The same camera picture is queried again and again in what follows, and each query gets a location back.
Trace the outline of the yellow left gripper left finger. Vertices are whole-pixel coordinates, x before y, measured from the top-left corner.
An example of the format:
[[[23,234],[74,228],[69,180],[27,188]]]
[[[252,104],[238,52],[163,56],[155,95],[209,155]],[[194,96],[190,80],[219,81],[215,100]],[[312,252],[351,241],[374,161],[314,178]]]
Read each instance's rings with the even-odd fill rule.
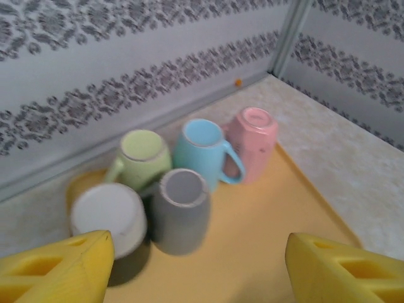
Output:
[[[103,302],[113,262],[108,230],[1,258],[1,302]]]

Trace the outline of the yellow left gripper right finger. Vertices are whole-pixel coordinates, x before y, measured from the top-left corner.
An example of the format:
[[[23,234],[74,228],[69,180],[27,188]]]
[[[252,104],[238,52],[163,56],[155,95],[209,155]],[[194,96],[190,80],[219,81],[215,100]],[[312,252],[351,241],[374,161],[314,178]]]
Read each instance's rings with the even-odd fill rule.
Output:
[[[403,302],[403,261],[304,233],[285,250],[297,302]]]

